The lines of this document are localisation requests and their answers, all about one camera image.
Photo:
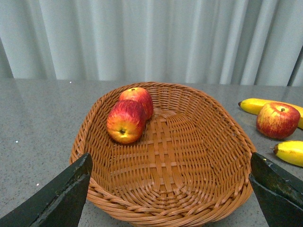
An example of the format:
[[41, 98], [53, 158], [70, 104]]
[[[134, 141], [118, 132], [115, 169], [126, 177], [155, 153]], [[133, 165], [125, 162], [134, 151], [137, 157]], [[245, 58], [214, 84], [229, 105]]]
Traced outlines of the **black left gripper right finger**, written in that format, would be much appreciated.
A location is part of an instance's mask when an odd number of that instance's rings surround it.
[[303, 225], [303, 182], [255, 152], [249, 180], [270, 227]]

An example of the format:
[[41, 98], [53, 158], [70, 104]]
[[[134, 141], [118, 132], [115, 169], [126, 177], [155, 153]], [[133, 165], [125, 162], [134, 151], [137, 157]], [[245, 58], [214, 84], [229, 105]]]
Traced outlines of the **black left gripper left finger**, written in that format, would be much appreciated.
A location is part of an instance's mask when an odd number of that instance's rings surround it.
[[0, 219], [2, 227], [77, 227], [86, 202], [92, 157], [85, 154]]

